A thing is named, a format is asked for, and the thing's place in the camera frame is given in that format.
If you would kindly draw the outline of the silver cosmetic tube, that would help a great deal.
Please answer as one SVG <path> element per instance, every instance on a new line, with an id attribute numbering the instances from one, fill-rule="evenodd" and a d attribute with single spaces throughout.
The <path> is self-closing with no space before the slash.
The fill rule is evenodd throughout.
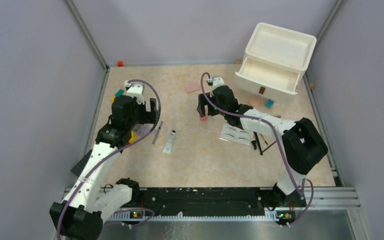
<path id="1" fill-rule="evenodd" d="M 167 139 L 167 142 L 163 148 L 163 153 L 165 154 L 168 154 L 170 155 L 171 152 L 172 152 L 172 148 L 173 148 L 173 144 L 174 144 L 174 140 L 175 140 L 175 136 L 176 136 L 176 131 L 175 130 L 172 130 L 169 134 L 169 137 Z"/>

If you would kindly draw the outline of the white drawer organizer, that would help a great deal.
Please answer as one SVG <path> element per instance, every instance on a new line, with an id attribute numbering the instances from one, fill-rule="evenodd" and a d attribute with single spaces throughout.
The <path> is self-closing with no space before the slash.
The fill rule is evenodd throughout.
<path id="1" fill-rule="evenodd" d="M 239 89 L 275 103 L 290 104 L 306 73 L 317 38 L 313 35 L 260 22 L 244 50 Z"/>

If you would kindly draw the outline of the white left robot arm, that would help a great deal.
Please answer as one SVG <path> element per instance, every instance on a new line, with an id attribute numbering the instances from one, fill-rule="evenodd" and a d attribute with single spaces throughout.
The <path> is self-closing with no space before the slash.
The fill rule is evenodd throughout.
<path id="1" fill-rule="evenodd" d="M 157 126 L 161 114 L 159 97 L 150 98 L 150 111 L 146 102 L 137 97 L 122 95 L 115 98 L 111 115 L 98 131 L 89 158 L 77 178 L 76 183 L 62 202 L 54 202 L 49 210 L 56 230 L 56 238 L 76 240 L 96 240 L 106 220 L 123 204 L 134 207 L 140 202 L 136 184 L 128 180 L 117 183 L 110 192 L 101 198 L 98 194 L 113 164 L 123 150 L 144 140 L 148 134 L 130 143 L 132 130 L 137 125 Z"/>

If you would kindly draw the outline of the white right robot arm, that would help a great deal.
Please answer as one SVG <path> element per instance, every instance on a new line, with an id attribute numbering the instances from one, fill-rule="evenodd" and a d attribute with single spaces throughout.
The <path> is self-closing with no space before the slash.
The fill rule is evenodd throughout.
<path id="1" fill-rule="evenodd" d="M 286 120 L 239 104 L 226 85 L 210 92 L 202 90 L 198 95 L 197 111 L 201 118 L 221 115 L 232 127 L 275 140 L 286 169 L 274 186 L 273 200 L 279 206 L 287 206 L 294 198 L 293 193 L 304 195 L 307 174 L 329 151 L 310 119 Z"/>

